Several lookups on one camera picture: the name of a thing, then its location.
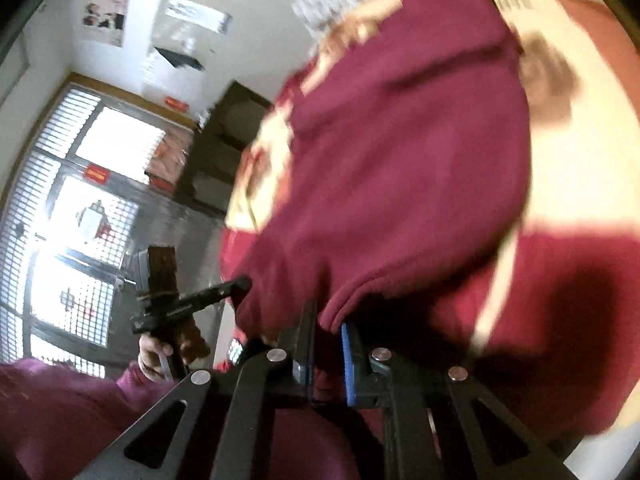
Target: red sign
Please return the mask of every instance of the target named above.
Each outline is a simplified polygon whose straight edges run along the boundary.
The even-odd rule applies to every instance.
[[[96,166],[95,164],[89,164],[89,166],[84,170],[84,177],[89,180],[93,180],[97,182],[101,186],[106,184],[109,176],[111,175],[111,171],[105,170],[100,166]]]

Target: maroon cloth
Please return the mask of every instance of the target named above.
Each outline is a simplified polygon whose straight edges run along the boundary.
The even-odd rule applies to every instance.
[[[492,0],[404,0],[294,100],[291,196],[236,274],[247,335],[423,290],[492,250],[529,184],[520,47]]]
[[[0,365],[2,436],[32,480],[71,480],[169,389],[137,364],[117,382],[36,359]],[[278,410],[269,478],[359,476],[336,427],[311,410]]]

